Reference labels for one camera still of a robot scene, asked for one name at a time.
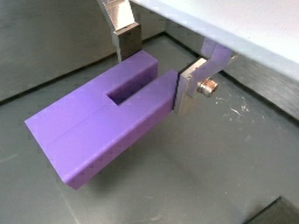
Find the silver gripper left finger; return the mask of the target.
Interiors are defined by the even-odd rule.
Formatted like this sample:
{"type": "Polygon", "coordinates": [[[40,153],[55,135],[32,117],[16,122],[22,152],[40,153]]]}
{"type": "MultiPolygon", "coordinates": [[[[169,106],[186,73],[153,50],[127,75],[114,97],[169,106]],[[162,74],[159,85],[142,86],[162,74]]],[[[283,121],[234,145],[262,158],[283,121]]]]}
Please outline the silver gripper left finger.
{"type": "Polygon", "coordinates": [[[142,50],[142,25],[137,22],[129,0],[98,0],[113,33],[118,61],[142,50]]]}

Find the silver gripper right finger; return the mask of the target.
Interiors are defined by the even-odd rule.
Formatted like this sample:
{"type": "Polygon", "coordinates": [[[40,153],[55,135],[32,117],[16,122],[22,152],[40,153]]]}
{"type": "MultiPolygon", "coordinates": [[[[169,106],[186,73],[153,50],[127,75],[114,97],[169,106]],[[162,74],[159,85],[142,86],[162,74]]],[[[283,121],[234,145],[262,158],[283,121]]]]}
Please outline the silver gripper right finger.
{"type": "Polygon", "coordinates": [[[203,41],[201,54],[202,57],[179,72],[174,112],[181,116],[193,108],[199,94],[211,96],[215,93],[219,84],[211,76],[235,57],[231,49],[209,38],[203,41]]]}

